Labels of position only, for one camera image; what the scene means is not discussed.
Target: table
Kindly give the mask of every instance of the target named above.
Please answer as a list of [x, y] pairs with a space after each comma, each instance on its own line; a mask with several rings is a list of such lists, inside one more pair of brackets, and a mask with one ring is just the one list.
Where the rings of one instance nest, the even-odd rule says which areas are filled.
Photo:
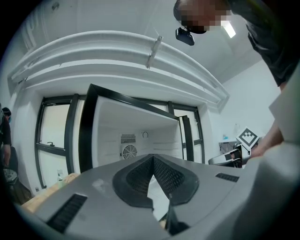
[[[67, 177], [64, 178], [65, 185], [73, 181], [76, 177], [78, 177], [79, 174], [77, 173], [71, 173]], [[28, 202], [24, 203], [22, 205], [23, 208], [26, 208], [28, 211], [34, 213], [39, 206], [53, 193], [55, 193], [57, 190], [59, 190], [58, 183], [54, 184], [50, 188], [48, 188], [45, 192], [41, 193], [38, 196], [35, 196], [34, 198], [31, 198]]]

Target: person's arm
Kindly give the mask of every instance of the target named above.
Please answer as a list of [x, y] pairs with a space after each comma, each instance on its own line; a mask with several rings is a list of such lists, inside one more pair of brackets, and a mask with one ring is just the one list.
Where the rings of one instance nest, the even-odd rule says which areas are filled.
[[[286, 86], [286, 82], [280, 84], [280, 90], [282, 91]], [[262, 139], [262, 141], [251, 152], [251, 158], [262, 156], [269, 148], [280, 144], [283, 141], [281, 131], [274, 121], [272, 127]]]
[[10, 146], [11, 146], [11, 136], [10, 136], [10, 125], [7, 119], [3, 122], [3, 149], [4, 149], [4, 165], [9, 166], [10, 161]]

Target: fan grille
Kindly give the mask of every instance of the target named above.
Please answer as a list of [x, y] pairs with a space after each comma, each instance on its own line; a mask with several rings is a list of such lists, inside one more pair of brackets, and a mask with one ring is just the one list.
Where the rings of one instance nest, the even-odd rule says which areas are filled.
[[137, 154], [137, 150], [133, 145], [128, 145], [123, 150], [123, 157], [125, 159], [136, 157], [136, 154]]

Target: rectangular vent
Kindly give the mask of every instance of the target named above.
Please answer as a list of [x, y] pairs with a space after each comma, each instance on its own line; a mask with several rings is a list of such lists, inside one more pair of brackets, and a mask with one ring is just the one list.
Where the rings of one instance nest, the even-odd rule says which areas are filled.
[[56, 231], [64, 233], [86, 200], [86, 196], [74, 194], [48, 221], [47, 224]]
[[228, 175], [228, 174], [225, 174], [225, 173], [218, 173], [216, 175], [216, 177], [224, 179], [224, 180], [228, 180], [228, 181], [231, 181], [231, 182], [237, 182], [240, 178], [240, 177]]
[[122, 134], [121, 144], [135, 143], [135, 134]]

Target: wooden surface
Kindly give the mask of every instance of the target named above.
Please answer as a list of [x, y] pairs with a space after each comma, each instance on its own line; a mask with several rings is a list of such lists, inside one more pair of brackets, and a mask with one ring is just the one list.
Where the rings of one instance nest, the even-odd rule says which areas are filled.
[[[72, 180], [74, 180], [76, 177], [78, 177], [79, 174], [77, 173], [71, 173], [67, 177], [64, 178], [65, 184], [68, 184]], [[30, 212], [35, 212], [38, 207], [53, 193], [55, 193], [59, 189], [58, 183], [54, 184], [52, 187], [48, 188], [44, 193], [41, 193], [38, 196], [35, 196], [34, 198], [31, 198], [28, 202], [24, 203], [22, 207], [26, 208]]]

